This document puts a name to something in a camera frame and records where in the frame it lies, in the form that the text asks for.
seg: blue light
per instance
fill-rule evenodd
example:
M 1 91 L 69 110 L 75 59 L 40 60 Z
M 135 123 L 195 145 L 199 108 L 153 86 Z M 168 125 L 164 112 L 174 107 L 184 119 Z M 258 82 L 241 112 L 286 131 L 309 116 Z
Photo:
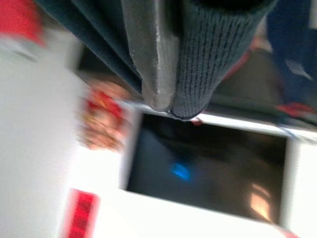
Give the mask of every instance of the blue light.
M 189 181 L 189 179 L 190 179 L 189 170 L 185 166 L 183 166 L 179 163 L 176 163 L 173 166 L 172 173 L 179 176 L 181 179 L 183 179 L 185 181 Z

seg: red sticker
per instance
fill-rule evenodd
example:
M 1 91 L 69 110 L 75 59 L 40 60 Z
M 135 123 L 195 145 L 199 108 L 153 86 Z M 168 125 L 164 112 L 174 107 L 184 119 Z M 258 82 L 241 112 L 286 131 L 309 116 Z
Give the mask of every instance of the red sticker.
M 74 190 L 71 214 L 66 216 L 66 238 L 90 238 L 95 220 L 99 199 L 92 193 Z

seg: white wall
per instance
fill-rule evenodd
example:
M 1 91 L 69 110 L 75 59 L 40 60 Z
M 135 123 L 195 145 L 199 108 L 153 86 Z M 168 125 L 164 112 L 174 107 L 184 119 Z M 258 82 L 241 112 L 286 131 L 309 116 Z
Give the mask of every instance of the white wall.
M 0 53 L 0 236 L 55 237 L 76 150 L 84 84 L 65 63 L 75 38 L 47 36 L 37 62 Z
M 282 197 L 282 225 L 301 238 L 317 237 L 317 146 L 289 141 Z

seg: gray fabric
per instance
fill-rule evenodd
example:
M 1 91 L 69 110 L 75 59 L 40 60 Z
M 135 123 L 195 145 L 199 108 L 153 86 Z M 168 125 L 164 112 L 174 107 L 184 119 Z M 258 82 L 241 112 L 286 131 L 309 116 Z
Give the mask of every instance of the gray fabric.
M 122 0 L 129 51 L 142 78 L 144 101 L 167 111 L 176 85 L 179 36 L 173 27 L 178 1 Z
M 256 27 L 276 0 L 253 9 L 225 11 L 184 1 L 176 94 L 170 114 L 188 120 L 199 114 L 225 74 L 248 49 Z

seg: white surface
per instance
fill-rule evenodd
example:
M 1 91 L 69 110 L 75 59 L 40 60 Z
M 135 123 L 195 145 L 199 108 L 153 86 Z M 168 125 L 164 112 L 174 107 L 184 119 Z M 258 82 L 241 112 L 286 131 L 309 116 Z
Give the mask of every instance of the white surface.
M 83 83 L 74 37 L 50 33 L 38 62 L 0 53 L 0 236 L 54 238 L 63 216 Z
M 51 37 L 37 63 L 0 54 L 1 237 L 58 237 L 71 188 L 101 198 L 94 238 L 283 237 L 264 223 L 117 189 L 125 161 L 75 142 L 85 87 L 64 66 L 74 38 Z M 300 237 L 317 237 L 316 147 L 293 148 L 284 223 Z
M 302 238 L 317 237 L 317 146 L 289 141 L 281 221 Z

